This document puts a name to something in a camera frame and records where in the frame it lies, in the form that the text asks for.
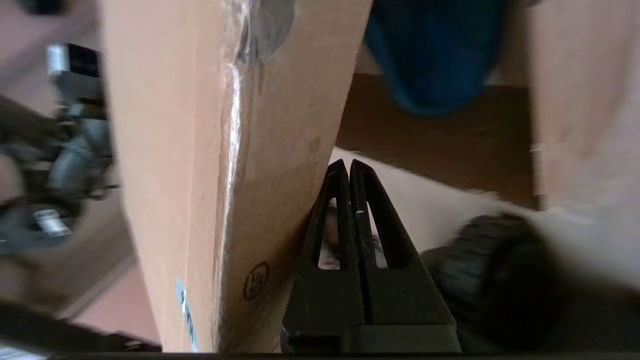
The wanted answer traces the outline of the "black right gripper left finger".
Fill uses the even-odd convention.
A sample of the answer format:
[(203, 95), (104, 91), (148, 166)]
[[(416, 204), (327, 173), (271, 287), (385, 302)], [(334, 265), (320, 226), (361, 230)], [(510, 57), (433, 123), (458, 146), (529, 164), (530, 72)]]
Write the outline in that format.
[[(329, 202), (336, 200), (339, 269), (322, 269)], [(354, 328), (365, 321), (359, 254), (345, 162), (332, 162), (311, 210), (284, 328)]]

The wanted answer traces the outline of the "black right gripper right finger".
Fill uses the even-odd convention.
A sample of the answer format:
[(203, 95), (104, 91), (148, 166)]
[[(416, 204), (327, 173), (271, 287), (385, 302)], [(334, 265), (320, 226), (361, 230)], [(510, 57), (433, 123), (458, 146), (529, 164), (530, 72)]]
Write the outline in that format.
[(373, 167), (352, 161), (349, 184), (366, 319), (375, 325), (454, 327), (453, 315)]

